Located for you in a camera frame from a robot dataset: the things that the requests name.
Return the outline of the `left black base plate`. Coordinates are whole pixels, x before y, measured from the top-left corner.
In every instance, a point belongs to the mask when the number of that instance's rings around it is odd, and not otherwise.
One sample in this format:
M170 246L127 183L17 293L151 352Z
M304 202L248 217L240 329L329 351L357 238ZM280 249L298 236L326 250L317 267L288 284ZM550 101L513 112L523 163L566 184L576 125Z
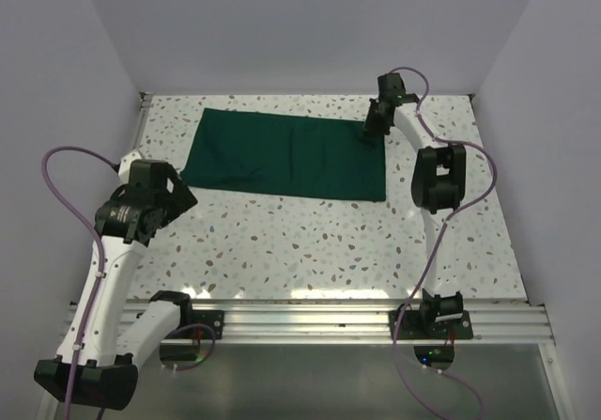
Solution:
M223 310L193 310L166 338L221 340L224 325L225 312Z

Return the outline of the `aluminium mounting rail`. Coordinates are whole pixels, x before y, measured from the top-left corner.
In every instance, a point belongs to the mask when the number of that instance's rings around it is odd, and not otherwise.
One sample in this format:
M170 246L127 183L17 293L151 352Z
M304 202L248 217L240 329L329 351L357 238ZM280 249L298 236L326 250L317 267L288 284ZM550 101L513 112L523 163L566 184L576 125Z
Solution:
M385 345L391 342L392 300L194 300L193 309L222 310L221 342L230 345ZM465 303L474 333L467 345L552 344L544 307L525 303Z

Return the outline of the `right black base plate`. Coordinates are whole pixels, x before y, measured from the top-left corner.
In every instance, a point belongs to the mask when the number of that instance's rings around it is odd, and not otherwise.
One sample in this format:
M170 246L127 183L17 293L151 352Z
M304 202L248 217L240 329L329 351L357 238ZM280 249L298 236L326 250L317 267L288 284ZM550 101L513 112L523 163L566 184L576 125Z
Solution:
M466 310L458 319L432 322L426 324L416 310L407 310L399 327L396 327L400 308L388 312L391 338L397 340L471 340L474 332L470 313Z

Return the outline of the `dark green surgical cloth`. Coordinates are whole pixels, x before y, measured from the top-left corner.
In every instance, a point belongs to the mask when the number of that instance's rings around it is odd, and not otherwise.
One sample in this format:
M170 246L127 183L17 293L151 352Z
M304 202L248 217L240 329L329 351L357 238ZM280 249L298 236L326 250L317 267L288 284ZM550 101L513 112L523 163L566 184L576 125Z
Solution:
M380 202L384 140L356 120L206 109L181 177L195 188Z

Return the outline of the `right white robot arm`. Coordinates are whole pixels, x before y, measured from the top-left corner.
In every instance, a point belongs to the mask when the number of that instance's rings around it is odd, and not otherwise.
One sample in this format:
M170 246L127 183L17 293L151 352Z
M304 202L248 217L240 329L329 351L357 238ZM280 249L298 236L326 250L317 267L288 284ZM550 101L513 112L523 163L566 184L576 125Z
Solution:
M419 279L414 295L417 308L404 303L393 314L392 337L396 339L442 339L461 325L463 298L453 267L454 247L444 244L444 213L453 213L465 196L467 152L461 145L444 145L435 140L416 116L401 110L419 98L408 93L399 73L378 77L378 96L370 100L363 124L369 135L388 135L392 128L402 132L416 151L410 194L424 221L427 273Z

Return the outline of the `left side aluminium rail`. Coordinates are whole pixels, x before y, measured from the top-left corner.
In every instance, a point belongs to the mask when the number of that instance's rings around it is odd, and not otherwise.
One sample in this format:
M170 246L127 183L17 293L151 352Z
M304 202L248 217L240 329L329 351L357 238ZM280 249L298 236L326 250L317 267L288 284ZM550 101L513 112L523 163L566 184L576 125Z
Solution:
M133 136L129 145L129 150L136 150L140 146L143 131L146 126L146 119L154 97L152 92L140 92L139 95L140 105L134 122Z

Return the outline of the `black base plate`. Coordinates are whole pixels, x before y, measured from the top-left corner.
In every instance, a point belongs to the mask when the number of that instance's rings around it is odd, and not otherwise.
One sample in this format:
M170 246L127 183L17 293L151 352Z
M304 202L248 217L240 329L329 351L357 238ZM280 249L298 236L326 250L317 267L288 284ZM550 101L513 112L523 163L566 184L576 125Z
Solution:
M223 310L193 310L166 338L221 340L224 325L225 312Z
M470 313L466 310L458 319L432 322L426 324L416 310L407 310L399 327L396 327L400 308L388 312L391 338L397 340L471 340L474 332Z

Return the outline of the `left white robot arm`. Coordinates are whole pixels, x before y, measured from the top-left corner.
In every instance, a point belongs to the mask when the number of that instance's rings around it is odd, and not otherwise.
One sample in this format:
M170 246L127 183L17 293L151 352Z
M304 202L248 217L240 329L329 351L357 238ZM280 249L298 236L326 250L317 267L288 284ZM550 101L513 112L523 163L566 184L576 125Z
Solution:
M191 297L160 290L124 333L118 331L135 271L156 232L197 203L175 168L156 160L124 160L120 186L96 212L93 255L69 330L55 356L38 361L34 380L65 405L121 411L139 370L169 334L195 325Z

